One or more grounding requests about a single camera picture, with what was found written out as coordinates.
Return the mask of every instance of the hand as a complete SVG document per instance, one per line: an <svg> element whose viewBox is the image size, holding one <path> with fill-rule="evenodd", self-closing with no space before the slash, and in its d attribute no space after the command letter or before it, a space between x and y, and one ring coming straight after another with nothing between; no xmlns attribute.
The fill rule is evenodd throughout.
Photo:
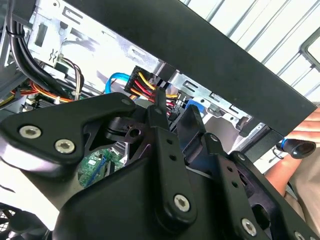
<svg viewBox="0 0 320 240"><path fill-rule="evenodd" d="M312 141L320 147L320 107L300 123L287 138Z"/></svg>

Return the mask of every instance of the yellow wire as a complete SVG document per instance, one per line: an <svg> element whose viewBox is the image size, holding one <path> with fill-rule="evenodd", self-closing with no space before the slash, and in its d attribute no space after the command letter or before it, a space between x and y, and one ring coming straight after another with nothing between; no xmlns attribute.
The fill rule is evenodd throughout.
<svg viewBox="0 0 320 240"><path fill-rule="evenodd" d="M142 79L142 81L143 81L149 88L151 88L153 91L156 89L154 86L152 86L152 85L146 80L146 78L144 77L144 75L143 75L141 72L139 72L138 74L139 74L140 78ZM171 99L175 99L175 98L178 97L178 95L176 95L176 94L167 94L167 95L165 95L165 96L166 96L167 98L171 98Z"/></svg>
<svg viewBox="0 0 320 240"><path fill-rule="evenodd" d="M14 98L14 95L8 97L6 100L4 100L3 102L0 103L0 107L5 105L6 103L10 102L11 99L13 99L13 98Z"/></svg>
<svg viewBox="0 0 320 240"><path fill-rule="evenodd" d="M142 81L149 87L151 88L152 90L155 90L156 88L154 86L152 86L147 80L146 78L142 75L141 72L138 73L140 78L142 79Z"/></svg>
<svg viewBox="0 0 320 240"><path fill-rule="evenodd" d="M178 95L176 95L176 94L167 94L167 95L165 95L167 98L170 98L170 99L175 99L175 98L177 98L178 97Z"/></svg>
<svg viewBox="0 0 320 240"><path fill-rule="evenodd" d="M131 92L133 92L133 93L135 93L135 94L137 94L137 95L139 95L139 96L141 96L141 97L144 97L144 95L143 95L141 92L138 92L138 91L136 91L136 90L133 89L133 88L130 88L130 90L131 90Z"/></svg>

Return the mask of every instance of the cable tie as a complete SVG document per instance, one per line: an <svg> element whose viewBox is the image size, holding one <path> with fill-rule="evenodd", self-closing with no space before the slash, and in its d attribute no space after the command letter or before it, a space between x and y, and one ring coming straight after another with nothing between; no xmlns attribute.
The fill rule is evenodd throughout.
<svg viewBox="0 0 320 240"><path fill-rule="evenodd" d="M54 100L54 104L58 105L60 104L60 96L57 96L56 99Z"/></svg>
<svg viewBox="0 0 320 240"><path fill-rule="evenodd" d="M13 38L16 38L16 39L23 39L25 37L25 31L23 30L22 33L13 33L13 32L10 32L8 30L8 27L6 26L5 27L5 30L6 30L6 33L10 36L10 37L13 37Z"/></svg>

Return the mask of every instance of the person's arm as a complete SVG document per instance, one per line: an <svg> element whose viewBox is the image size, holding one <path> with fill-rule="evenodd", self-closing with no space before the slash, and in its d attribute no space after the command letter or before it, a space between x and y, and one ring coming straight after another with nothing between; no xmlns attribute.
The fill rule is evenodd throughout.
<svg viewBox="0 0 320 240"><path fill-rule="evenodd" d="M301 159L294 159L287 155L284 159L278 161L265 174L266 179L272 186L284 197L287 184L301 163Z"/></svg>
<svg viewBox="0 0 320 240"><path fill-rule="evenodd" d="M320 146L320 108L317 108L310 116L308 116L293 132L288 139L300 139L312 141ZM286 186L299 167L301 160L293 159L287 155L283 160L277 162L266 174L265 177L274 186L274 188L284 196Z"/></svg>

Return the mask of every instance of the green circuit board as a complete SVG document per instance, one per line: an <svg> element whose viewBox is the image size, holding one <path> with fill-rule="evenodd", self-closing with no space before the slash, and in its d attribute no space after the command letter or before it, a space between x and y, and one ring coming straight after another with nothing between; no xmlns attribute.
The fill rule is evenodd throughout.
<svg viewBox="0 0 320 240"><path fill-rule="evenodd" d="M86 188L105 177L108 162L114 162L114 171L121 169L124 165L120 160L123 156L112 148L98 150L86 156L80 163L78 169L78 180L82 187Z"/></svg>

